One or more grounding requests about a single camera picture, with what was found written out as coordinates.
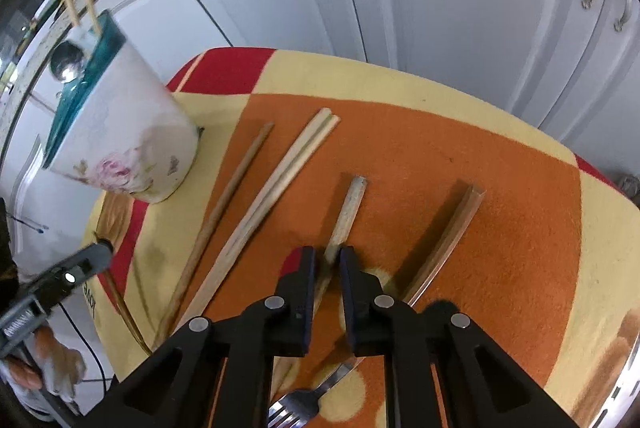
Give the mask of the gloved left hand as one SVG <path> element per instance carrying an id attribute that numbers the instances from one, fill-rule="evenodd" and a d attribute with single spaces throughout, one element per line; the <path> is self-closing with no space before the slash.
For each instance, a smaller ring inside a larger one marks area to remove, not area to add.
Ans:
<path id="1" fill-rule="evenodd" d="M 86 374 L 81 353 L 61 344 L 48 324 L 40 326 L 26 344 L 40 372 L 33 370 L 19 356 L 7 356 L 1 361 L 2 382 L 11 388 L 18 403 L 40 422 L 53 422 L 47 403 L 36 395 L 36 390 L 44 388 L 78 411 L 76 386 Z"/>

